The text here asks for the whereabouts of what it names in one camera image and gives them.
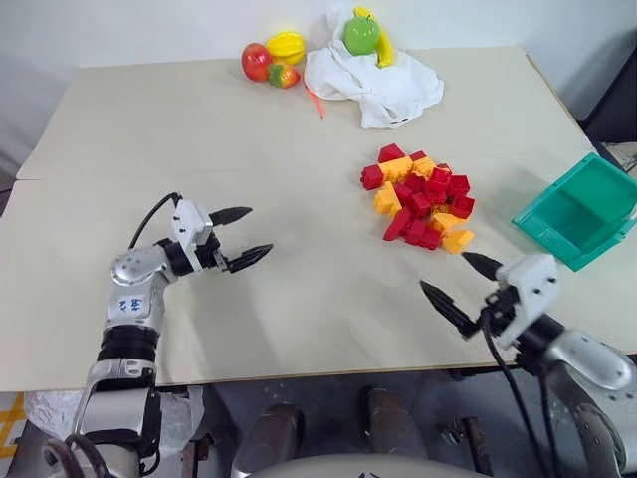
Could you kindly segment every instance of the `toy fruit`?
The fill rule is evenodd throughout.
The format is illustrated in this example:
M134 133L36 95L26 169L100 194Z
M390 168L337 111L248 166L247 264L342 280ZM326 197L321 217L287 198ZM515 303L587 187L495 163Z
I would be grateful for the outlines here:
M369 17L374 20L378 25L380 36L378 37L378 43L376 43L376 55L378 56L378 68L389 67L394 64L395 54L394 48L391 46L389 36L387 32L382 28L376 17L364 7L354 7L354 15L356 17Z
M268 67L268 83L277 88L293 87L301 75L286 62L278 60Z
M288 65L295 65L306 53L306 43L300 33L281 32L266 42L266 48L274 60L283 60Z
M271 63L272 55L259 43L251 43L241 55L243 73L253 82L264 82L268 79L268 67Z
M345 24L343 41L352 55L369 55L376 49L380 28L370 17L354 17Z

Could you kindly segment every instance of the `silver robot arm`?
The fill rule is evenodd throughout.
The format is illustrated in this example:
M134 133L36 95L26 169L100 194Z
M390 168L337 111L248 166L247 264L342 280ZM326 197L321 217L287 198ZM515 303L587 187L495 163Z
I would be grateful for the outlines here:
M228 260L213 227L243 217L250 208L206 214L179 199L172 218L178 242L168 239L117 257L110 270L113 291L98 360L91 366L73 433L51 440L44 454L53 478L134 478L159 463L160 394L155 388L155 351L164 317L163 292L180 276L218 268L238 272L261 260L272 245ZM143 462L153 459L149 468Z
M557 269L548 255L524 256L503 266L476 253L464 258L499 289L474 323L440 289L421 281L434 308L469 339L487 331L503 348L519 351L516 362L543 374L569 409L594 477L637 471L637 368L622 352L576 330L545 311L558 295Z

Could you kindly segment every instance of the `white wall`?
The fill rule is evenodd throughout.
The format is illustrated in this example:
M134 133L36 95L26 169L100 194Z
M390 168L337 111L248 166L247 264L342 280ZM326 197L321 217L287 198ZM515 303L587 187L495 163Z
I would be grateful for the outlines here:
M330 0L1 0L0 168L36 144L73 68L238 57L280 29L326 39ZM577 118L634 47L637 0L363 1L403 48L520 43Z

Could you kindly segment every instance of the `green apple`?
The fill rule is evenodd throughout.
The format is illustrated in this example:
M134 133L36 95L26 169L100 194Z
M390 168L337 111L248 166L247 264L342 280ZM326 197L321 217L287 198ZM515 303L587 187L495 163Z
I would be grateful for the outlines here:
M369 55L376 49L380 28L369 17L354 17L345 25L345 47L352 55Z

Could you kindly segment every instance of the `green plastic bin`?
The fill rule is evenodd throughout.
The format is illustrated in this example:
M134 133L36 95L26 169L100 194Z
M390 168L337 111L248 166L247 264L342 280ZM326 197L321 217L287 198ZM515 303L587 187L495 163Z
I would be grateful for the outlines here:
M512 222L578 271L626 237L636 204L637 181L591 152Z

